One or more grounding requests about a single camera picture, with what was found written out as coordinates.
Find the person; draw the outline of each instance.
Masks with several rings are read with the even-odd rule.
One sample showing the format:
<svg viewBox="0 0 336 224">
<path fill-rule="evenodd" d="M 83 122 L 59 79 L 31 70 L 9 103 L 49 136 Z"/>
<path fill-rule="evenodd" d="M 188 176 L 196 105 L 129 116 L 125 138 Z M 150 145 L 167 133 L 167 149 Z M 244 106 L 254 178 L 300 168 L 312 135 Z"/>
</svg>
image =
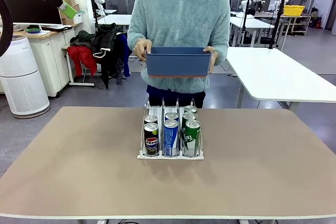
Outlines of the person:
<svg viewBox="0 0 336 224">
<path fill-rule="evenodd" d="M 229 41 L 229 0 L 135 0 L 128 30 L 128 45 L 135 55 L 146 61 L 152 47 L 203 47 L 211 52 L 209 73 L 226 58 Z M 202 108 L 209 77 L 149 77 L 150 105 L 187 106 L 194 100 Z"/>
</svg>

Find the black pants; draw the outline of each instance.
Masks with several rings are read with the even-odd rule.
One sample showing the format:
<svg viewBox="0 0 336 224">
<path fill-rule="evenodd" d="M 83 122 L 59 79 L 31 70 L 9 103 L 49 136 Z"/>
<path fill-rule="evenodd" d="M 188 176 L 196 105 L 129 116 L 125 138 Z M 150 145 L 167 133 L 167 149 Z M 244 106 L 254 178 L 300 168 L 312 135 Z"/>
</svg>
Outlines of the black pants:
<svg viewBox="0 0 336 224">
<path fill-rule="evenodd" d="M 203 107 L 205 98 L 205 92 L 184 94 L 173 92 L 171 90 L 157 89 L 149 85 L 147 86 L 147 93 L 149 95 L 149 104 L 151 106 L 161 106 L 162 100 L 164 100 L 164 105 L 166 106 L 176 106 L 178 99 L 179 105 L 184 107 L 190 105 L 191 101 L 194 99 L 195 106 L 200 109 Z"/>
</svg>

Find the cardboard box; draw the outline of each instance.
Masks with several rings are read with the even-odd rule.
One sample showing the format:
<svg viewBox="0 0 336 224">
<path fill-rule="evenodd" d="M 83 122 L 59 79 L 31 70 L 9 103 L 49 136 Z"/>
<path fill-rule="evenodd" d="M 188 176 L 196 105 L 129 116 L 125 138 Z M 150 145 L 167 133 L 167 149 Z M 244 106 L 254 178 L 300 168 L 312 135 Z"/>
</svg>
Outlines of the cardboard box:
<svg viewBox="0 0 336 224">
<path fill-rule="evenodd" d="M 64 1 L 67 2 L 68 5 L 70 5 L 70 6 L 75 6 L 76 5 L 75 0 L 64 0 Z"/>
<path fill-rule="evenodd" d="M 75 6 L 73 6 L 73 9 L 75 9 L 77 12 L 80 11 L 80 9 L 79 9 L 79 5 L 75 5 Z M 61 14 L 61 19 L 66 19 L 66 18 L 68 18 L 67 15 L 65 15 L 64 13 L 62 13 L 62 12 L 59 12 L 59 13 Z"/>
<path fill-rule="evenodd" d="M 67 26 L 83 23 L 83 13 L 77 13 L 74 18 L 63 18 L 62 23 Z"/>
<path fill-rule="evenodd" d="M 73 18 L 63 18 L 62 24 L 67 26 L 73 25 L 74 24 Z"/>
</svg>

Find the green can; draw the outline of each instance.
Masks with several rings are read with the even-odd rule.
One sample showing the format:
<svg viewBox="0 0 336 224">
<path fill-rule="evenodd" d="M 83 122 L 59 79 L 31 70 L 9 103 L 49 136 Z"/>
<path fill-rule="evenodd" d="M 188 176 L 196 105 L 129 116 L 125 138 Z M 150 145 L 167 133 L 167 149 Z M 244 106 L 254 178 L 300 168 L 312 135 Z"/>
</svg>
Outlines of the green can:
<svg viewBox="0 0 336 224">
<path fill-rule="evenodd" d="M 186 122 L 189 121 L 189 120 L 196 120 L 196 119 L 197 119 L 197 116 L 194 113 L 186 112 L 186 113 L 183 114 L 183 116 L 182 116 L 182 127 L 181 127 L 182 136 L 183 136 L 183 133 L 184 133 L 184 130 L 185 130 Z"/>
<path fill-rule="evenodd" d="M 186 155 L 195 156 L 199 144 L 201 123 L 197 120 L 189 120 L 185 124 L 184 146 Z"/>
<path fill-rule="evenodd" d="M 197 108 L 195 106 L 191 106 L 191 105 L 186 106 L 186 107 L 184 107 L 184 113 L 187 113 L 187 112 L 197 114 Z"/>
</svg>

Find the yellow basket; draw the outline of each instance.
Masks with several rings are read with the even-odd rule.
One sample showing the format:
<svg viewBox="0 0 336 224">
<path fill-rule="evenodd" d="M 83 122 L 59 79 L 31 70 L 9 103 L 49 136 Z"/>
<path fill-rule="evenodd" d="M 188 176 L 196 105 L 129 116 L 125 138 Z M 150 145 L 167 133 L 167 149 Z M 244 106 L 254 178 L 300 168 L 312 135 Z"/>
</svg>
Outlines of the yellow basket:
<svg viewBox="0 0 336 224">
<path fill-rule="evenodd" d="M 304 9 L 302 5 L 285 5 L 283 11 L 285 16 L 301 16 Z"/>
</svg>

